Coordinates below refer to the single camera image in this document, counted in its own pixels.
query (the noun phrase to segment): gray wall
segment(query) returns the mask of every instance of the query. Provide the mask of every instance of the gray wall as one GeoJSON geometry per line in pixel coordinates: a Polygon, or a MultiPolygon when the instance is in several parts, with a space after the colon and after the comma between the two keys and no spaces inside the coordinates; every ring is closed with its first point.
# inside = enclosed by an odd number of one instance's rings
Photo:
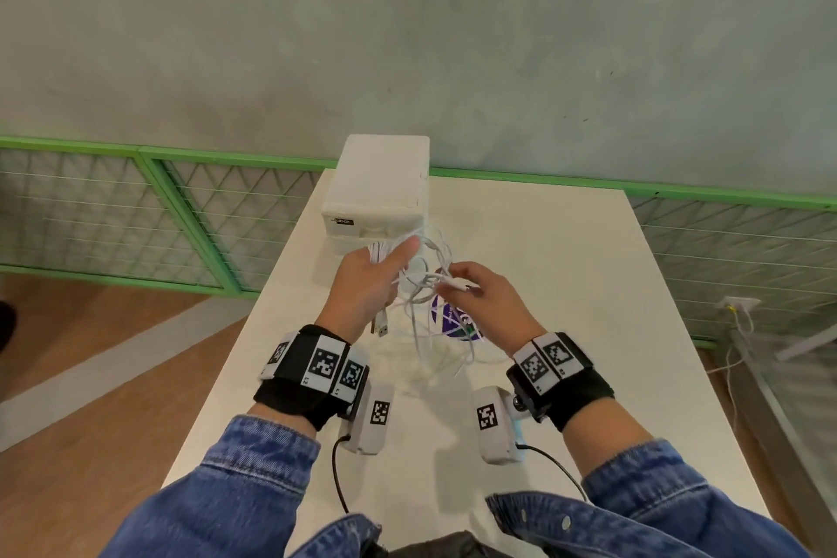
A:
{"type": "Polygon", "coordinates": [[[0,132],[837,194],[837,0],[0,0],[0,132]]]}

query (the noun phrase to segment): green fence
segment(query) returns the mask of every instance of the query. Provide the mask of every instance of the green fence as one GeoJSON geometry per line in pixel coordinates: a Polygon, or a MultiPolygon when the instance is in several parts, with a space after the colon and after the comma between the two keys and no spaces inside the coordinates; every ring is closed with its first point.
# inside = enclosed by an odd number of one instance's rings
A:
{"type": "MultiPolygon", "coordinates": [[[[334,160],[0,137],[0,272],[255,297],[334,160]]],[[[837,199],[433,168],[437,176],[623,190],[687,329],[725,295],[760,329],[837,315],[837,199]]]]}

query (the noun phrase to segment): wooden floor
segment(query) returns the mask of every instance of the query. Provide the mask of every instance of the wooden floor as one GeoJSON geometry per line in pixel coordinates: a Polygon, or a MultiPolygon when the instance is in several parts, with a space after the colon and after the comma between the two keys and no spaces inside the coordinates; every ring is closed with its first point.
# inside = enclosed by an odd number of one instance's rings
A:
{"type": "MultiPolygon", "coordinates": [[[[20,312],[0,354],[7,399],[201,302],[204,297],[85,282],[5,277],[20,312]]],[[[159,489],[244,320],[0,453],[3,558],[95,556],[125,516],[159,489]]],[[[701,354],[713,368],[708,354],[701,354]]],[[[722,375],[711,376],[727,416],[722,375]]],[[[772,517],[801,527],[746,424],[736,431],[772,517]]]]}

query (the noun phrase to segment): person's right hand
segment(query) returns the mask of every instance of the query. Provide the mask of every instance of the person's right hand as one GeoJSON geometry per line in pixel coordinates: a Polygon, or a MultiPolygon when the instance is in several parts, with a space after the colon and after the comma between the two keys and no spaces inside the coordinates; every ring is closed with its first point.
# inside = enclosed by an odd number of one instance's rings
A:
{"type": "Polygon", "coordinates": [[[503,276],[478,262],[455,262],[450,275],[479,285],[463,292],[448,284],[436,285],[436,293],[466,312],[480,332],[510,357],[526,342],[547,331],[529,313],[517,290],[503,276]]]}

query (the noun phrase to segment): power outlet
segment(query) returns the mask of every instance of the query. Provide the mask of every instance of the power outlet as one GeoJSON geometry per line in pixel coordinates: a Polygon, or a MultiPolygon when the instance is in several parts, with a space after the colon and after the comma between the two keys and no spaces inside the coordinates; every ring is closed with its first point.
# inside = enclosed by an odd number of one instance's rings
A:
{"type": "Polygon", "coordinates": [[[720,309],[733,307],[738,311],[743,311],[747,313],[756,309],[756,307],[758,307],[761,303],[762,301],[758,298],[739,298],[738,296],[724,296],[724,299],[717,303],[717,305],[715,306],[720,309]]]}

